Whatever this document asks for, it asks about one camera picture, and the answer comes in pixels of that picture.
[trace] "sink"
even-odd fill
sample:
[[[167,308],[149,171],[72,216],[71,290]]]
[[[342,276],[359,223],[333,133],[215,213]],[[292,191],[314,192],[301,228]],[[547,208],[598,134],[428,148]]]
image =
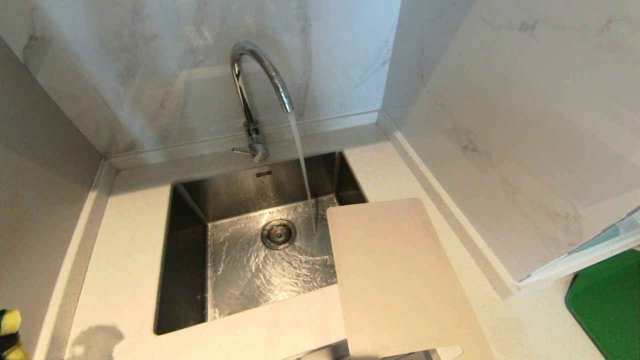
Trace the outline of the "sink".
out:
[[[154,332],[337,282],[326,210],[366,199],[341,152],[174,184]]]

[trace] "drain strainer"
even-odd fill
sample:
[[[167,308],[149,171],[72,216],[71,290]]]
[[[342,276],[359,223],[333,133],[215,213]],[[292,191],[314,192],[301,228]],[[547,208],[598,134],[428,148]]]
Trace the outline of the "drain strainer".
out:
[[[273,250],[282,250],[296,239],[296,226],[284,219],[274,220],[262,228],[262,243]]]

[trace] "gooseneck faucet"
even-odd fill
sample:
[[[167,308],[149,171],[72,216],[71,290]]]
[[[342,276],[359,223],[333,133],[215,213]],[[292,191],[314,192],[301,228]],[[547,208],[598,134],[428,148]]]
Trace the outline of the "gooseneck faucet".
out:
[[[273,85],[273,88],[276,90],[278,100],[280,101],[280,105],[282,105],[282,109],[285,113],[293,111],[293,102],[291,101],[291,97],[289,97],[289,92],[287,91],[287,87],[284,85],[280,72],[276,69],[275,65],[273,65],[269,56],[267,56],[261,48],[249,41],[237,42],[233,49],[231,49],[231,72],[234,75],[238,96],[240,96],[240,104],[244,111],[244,131],[249,142],[249,148],[238,149],[234,147],[233,151],[252,155],[253,160],[258,163],[269,157],[269,151],[267,150],[267,146],[265,145],[262,134],[260,133],[258,120],[253,117],[251,106],[249,105],[249,101],[246,97],[246,91],[242,81],[242,66],[240,64],[240,59],[243,55],[248,55],[253,58],[258,65],[262,67],[264,72],[267,74],[269,81]]]

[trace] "wall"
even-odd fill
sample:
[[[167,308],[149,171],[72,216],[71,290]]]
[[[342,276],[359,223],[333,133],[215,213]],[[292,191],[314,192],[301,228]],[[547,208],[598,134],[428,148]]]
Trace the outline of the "wall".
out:
[[[399,0],[9,0],[0,35],[98,150],[242,133],[229,66],[239,40],[272,57],[298,120],[381,107]],[[285,124],[259,71],[263,126]]]
[[[640,204],[640,3],[417,3],[383,111],[516,280]]]
[[[0,38],[0,308],[30,354],[101,156]]]

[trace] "marble backsplash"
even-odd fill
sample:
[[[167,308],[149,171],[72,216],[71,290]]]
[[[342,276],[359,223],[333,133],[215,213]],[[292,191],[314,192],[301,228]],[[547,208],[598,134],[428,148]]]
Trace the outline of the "marble backsplash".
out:
[[[516,280],[640,205],[639,33],[636,0],[403,1],[383,111]]]
[[[114,156],[241,133],[229,66],[240,40],[276,63],[298,120],[379,109],[399,8],[399,0],[6,0],[0,36]],[[248,69],[262,125],[286,123],[266,77]]]

